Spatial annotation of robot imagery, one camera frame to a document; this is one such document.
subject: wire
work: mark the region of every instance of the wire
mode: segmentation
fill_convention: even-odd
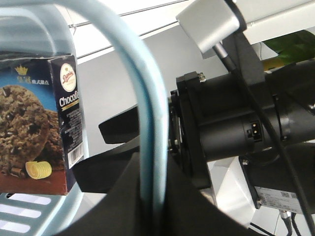
[[[301,233],[300,233],[299,229],[297,228],[297,225],[296,225],[296,222],[295,222],[295,216],[296,216],[296,213],[292,212],[291,213],[292,226],[294,228],[294,231],[295,231],[296,235],[297,236],[301,236]]]
[[[286,228],[287,228],[287,235],[286,236],[292,236],[292,225],[291,225],[291,217],[282,218]]]
[[[256,225],[256,224],[254,224],[254,223],[252,223],[252,222],[250,223],[250,225],[253,226],[253,227],[255,227],[256,229],[262,231],[262,232],[265,233],[266,235],[275,236],[275,235],[273,235],[272,233],[266,231],[266,230],[263,229],[262,227],[260,227],[260,226],[258,226],[258,225]]]

